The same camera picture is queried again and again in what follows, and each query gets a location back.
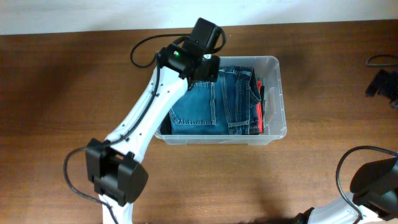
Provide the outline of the black garment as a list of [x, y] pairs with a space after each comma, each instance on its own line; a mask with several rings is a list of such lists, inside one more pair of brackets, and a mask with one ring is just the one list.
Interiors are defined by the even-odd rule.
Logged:
[[162, 121], [160, 125], [160, 133], [161, 135], [171, 135], [172, 134], [172, 125], [171, 125], [171, 120], [170, 116], [167, 115], [164, 120]]

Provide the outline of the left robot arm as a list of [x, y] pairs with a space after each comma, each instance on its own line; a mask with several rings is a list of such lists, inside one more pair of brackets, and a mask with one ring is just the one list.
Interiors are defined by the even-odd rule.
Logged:
[[132, 223], [134, 202], [149, 177], [141, 164], [149, 142], [194, 82], [216, 81], [219, 39], [226, 42], [222, 28], [202, 18], [190, 34], [177, 35], [155, 54], [151, 80], [122, 123], [103, 142], [92, 139], [88, 143], [88, 180], [103, 206], [103, 223]]

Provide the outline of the clear plastic storage bin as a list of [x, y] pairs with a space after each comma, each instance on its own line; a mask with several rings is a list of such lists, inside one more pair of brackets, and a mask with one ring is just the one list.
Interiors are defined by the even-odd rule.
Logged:
[[240, 65], [253, 67], [255, 75], [262, 78], [264, 93], [264, 132], [259, 135], [165, 135], [158, 129], [154, 136], [169, 145], [185, 144], [248, 144], [266, 145], [282, 139], [287, 134], [284, 98], [280, 77], [280, 64], [274, 56], [221, 57], [221, 66]]

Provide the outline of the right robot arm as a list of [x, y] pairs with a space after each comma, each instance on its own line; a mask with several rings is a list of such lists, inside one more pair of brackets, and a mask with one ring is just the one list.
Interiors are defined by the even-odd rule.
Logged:
[[[349, 191], [341, 187], [340, 171], [346, 158], [356, 151], [376, 151], [388, 159], [363, 164], [355, 173]], [[295, 217], [295, 223], [371, 223], [397, 218], [397, 153], [376, 146], [356, 146], [343, 154], [335, 182], [340, 198]]]

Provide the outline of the black shorts with red waistband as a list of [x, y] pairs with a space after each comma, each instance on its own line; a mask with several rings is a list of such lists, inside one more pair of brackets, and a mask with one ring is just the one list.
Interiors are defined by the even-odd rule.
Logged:
[[262, 134], [264, 132], [264, 114], [265, 114], [265, 85], [264, 79], [262, 77], [257, 78], [257, 87], [259, 89], [261, 101], [257, 104], [257, 115], [258, 115], [258, 126], [259, 132]]

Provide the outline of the dark blue jeans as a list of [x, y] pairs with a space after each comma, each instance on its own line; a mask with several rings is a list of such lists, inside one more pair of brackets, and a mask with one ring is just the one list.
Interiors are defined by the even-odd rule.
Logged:
[[196, 82], [169, 111], [173, 135], [258, 135], [255, 69], [225, 66], [216, 82]]

